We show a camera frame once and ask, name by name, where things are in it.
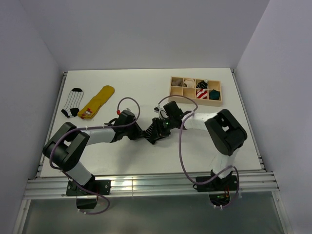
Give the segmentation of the red white santa sock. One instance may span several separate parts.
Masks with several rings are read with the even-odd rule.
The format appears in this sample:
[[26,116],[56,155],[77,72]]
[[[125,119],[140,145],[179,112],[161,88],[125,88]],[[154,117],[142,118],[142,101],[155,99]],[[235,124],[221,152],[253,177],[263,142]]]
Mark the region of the red white santa sock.
[[206,89],[196,90],[196,99],[207,99],[208,91]]

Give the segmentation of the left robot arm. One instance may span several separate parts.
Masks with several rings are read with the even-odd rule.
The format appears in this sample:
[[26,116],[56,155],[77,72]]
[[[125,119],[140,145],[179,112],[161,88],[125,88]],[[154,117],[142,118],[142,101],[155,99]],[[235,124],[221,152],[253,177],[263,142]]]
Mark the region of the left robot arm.
[[80,162],[86,146],[98,143],[114,143],[128,137],[137,140],[144,137],[144,131],[136,123],[135,115],[122,111],[117,118],[98,127],[78,128],[70,122],[64,123],[43,147],[42,153],[52,166],[65,172],[84,195],[100,190],[95,177]]

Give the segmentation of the wooden compartment box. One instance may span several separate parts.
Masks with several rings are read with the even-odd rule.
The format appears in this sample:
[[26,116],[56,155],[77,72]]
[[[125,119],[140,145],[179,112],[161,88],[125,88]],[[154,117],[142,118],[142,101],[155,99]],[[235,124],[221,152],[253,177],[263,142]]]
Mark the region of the wooden compartment box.
[[[193,100],[196,102],[198,105],[204,105],[204,106],[215,106],[215,107],[220,107],[223,105],[223,100],[222,100],[222,89],[221,89],[221,82],[219,80],[209,80],[208,81],[208,96],[207,99],[196,99],[196,85],[204,80],[204,79],[197,79],[197,78],[192,78],[195,80],[195,88],[186,88],[186,87],[179,87],[179,86],[172,86],[170,84],[170,92],[169,95],[170,97],[168,98],[168,101],[175,101],[177,103],[185,103],[185,104],[192,104],[190,100],[187,98]],[[220,91],[220,99],[219,100],[210,100],[209,99],[209,91],[210,90],[218,90]]]

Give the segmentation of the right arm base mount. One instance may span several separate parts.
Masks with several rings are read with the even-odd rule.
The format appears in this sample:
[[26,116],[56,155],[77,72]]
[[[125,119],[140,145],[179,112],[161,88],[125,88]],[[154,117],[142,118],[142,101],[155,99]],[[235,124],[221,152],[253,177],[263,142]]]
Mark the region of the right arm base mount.
[[235,192],[235,196],[238,195],[239,178],[236,175],[230,174],[223,179],[217,177],[205,185],[194,184],[193,188],[198,192],[216,192],[216,194],[209,194],[209,200],[213,206],[221,209],[230,204],[230,192]]

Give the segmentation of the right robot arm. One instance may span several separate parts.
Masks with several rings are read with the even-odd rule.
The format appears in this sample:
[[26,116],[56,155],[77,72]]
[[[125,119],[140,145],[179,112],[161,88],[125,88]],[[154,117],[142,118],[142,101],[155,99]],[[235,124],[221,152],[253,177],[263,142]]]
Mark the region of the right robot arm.
[[156,107],[158,117],[145,131],[145,138],[155,144],[158,140],[168,137],[172,129],[179,129],[179,143],[182,131],[196,129],[208,131],[218,154],[211,170],[211,185],[222,190],[227,184],[227,177],[234,170],[234,160],[247,139],[247,133],[232,113],[222,109],[217,113],[183,112],[175,101],[170,101],[162,108]]

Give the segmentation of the dark green reindeer sock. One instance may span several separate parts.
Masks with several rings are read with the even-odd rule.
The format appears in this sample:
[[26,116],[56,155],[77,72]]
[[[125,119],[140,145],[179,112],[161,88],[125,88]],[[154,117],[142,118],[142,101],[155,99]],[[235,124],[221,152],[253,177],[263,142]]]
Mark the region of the dark green reindeer sock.
[[219,100],[220,96],[221,96],[221,94],[220,94],[220,91],[218,91],[218,90],[213,89],[213,90],[209,91],[209,99],[210,100]]

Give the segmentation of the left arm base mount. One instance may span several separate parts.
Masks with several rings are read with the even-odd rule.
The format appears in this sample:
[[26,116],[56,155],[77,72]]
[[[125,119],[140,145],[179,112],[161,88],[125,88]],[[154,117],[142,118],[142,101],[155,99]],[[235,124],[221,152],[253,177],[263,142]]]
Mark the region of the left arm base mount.
[[110,180],[92,180],[85,186],[69,181],[65,195],[76,197],[76,207],[80,210],[89,211],[96,207],[100,197],[110,194],[110,189]]

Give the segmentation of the black white striped ankle sock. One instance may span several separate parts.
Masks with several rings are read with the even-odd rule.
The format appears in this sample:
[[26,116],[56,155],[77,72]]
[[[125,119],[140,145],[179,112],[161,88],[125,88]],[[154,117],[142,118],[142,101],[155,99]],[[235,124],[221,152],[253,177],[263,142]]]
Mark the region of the black white striped ankle sock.
[[156,143],[157,131],[152,123],[146,130],[143,131],[144,138],[152,145]]

